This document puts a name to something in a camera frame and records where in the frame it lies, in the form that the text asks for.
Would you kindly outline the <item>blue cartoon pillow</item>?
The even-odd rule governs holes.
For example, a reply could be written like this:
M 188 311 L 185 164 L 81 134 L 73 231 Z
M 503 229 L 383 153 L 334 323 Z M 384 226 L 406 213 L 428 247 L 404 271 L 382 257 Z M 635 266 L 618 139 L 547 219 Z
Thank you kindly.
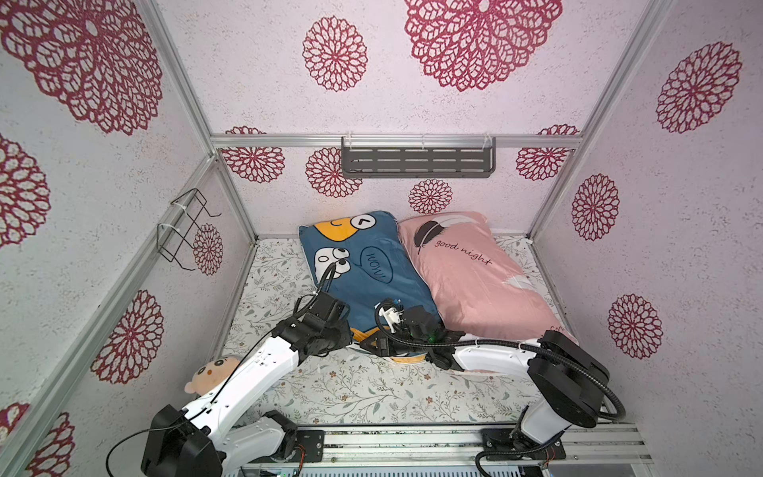
M 349 305 L 348 323 L 358 351 L 378 331 L 375 308 L 386 299 L 399 300 L 404 308 L 422 306 L 439 316 L 429 287 L 399 239 L 391 213 L 375 211 L 301 226 L 299 240 L 316 283 L 335 266 L 329 293 Z

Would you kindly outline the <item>pink good night pillow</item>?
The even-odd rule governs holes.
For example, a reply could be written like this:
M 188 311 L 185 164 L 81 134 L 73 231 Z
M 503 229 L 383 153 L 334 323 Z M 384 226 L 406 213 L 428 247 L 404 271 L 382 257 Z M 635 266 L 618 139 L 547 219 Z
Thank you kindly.
M 554 330 L 577 341 L 481 214 L 414 217 L 399 222 L 399 237 L 447 329 L 507 341 Z

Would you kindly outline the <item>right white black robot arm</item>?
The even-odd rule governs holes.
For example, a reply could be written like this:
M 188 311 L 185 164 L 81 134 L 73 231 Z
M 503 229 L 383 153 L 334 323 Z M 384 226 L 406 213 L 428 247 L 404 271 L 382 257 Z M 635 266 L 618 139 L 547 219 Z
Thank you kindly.
M 389 299 L 376 306 L 375 322 L 359 346 L 378 357 L 421 354 L 441 370 L 528 377 L 540 399 L 519 417 L 516 449 L 544 444 L 570 427 L 593 429 L 604 419 L 602 405 L 615 401 L 608 371 L 558 330 L 523 342 L 479 338 L 447 329 L 421 306 Z

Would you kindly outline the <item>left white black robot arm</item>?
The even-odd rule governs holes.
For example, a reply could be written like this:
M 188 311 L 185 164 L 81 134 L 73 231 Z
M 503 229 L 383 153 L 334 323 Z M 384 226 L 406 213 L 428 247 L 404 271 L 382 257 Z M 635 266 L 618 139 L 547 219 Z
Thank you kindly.
M 293 423 L 268 413 L 246 427 L 236 423 L 273 385 L 310 357 L 349 346 L 349 307 L 317 293 L 295 314 L 278 322 L 212 391 L 182 409 L 167 405 L 148 429 L 140 464 L 146 476 L 232 476 L 260 457 L 292 453 Z

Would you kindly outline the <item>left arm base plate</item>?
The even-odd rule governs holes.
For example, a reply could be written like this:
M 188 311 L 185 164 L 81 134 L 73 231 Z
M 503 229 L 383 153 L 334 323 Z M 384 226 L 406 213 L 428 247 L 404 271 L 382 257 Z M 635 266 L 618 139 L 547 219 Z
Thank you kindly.
M 323 461 L 326 433 L 322 429 L 297 429 L 289 432 L 274 454 L 259 463 L 318 463 Z

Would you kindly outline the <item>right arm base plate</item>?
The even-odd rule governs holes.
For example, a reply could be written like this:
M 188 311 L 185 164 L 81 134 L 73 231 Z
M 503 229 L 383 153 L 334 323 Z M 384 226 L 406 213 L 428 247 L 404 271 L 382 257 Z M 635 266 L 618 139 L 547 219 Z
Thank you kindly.
M 483 460 L 540 460 L 550 461 L 556 457 L 564 458 L 562 446 L 564 430 L 552 438 L 537 443 L 520 432 L 520 429 L 483 429 L 481 431 L 483 450 L 477 454 L 475 461 Z

